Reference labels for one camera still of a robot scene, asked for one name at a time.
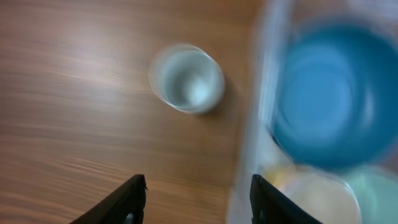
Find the dark blue bowl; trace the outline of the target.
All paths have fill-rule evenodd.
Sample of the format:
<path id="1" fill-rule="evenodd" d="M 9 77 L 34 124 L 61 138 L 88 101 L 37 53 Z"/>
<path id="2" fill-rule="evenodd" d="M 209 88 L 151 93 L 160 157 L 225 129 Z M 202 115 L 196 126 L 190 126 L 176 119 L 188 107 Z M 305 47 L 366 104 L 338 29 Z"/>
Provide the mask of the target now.
<path id="1" fill-rule="evenodd" d="M 366 26 L 305 29 L 287 46 L 273 133 L 299 164 L 347 169 L 397 142 L 397 45 Z"/>

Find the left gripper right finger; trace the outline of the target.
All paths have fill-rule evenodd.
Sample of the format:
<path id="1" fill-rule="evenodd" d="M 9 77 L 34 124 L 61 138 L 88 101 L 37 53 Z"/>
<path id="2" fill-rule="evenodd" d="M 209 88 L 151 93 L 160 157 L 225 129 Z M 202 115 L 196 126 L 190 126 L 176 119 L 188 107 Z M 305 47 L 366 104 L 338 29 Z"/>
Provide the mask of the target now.
<path id="1" fill-rule="evenodd" d="M 249 196 L 253 224 L 321 224 L 259 174 L 252 176 Z"/>

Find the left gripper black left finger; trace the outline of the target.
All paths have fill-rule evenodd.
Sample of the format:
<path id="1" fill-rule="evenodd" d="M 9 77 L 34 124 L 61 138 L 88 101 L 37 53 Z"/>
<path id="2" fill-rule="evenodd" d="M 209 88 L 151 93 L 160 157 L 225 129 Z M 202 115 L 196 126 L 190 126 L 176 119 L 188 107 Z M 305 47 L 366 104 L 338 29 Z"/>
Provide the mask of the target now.
<path id="1" fill-rule="evenodd" d="M 143 224 L 146 180 L 136 174 L 71 224 Z"/>

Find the cream cup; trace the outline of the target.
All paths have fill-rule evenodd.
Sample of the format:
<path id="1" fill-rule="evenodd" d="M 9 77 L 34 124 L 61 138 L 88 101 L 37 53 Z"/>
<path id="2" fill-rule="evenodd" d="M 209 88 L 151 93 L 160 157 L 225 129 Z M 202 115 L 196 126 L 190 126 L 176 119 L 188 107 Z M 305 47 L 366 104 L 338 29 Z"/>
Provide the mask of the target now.
<path id="1" fill-rule="evenodd" d="M 321 223 L 362 222 L 353 191 L 334 174 L 308 166 L 274 166 L 265 171 L 264 177 Z"/>

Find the mint green small bowl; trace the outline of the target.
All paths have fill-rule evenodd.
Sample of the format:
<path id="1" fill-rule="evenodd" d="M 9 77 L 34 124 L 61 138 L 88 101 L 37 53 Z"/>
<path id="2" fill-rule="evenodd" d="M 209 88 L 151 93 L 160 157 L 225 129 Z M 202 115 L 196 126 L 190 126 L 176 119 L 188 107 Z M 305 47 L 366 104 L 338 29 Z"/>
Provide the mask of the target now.
<path id="1" fill-rule="evenodd" d="M 397 224 L 397 175 L 362 166 L 343 176 L 353 191 L 363 223 Z"/>

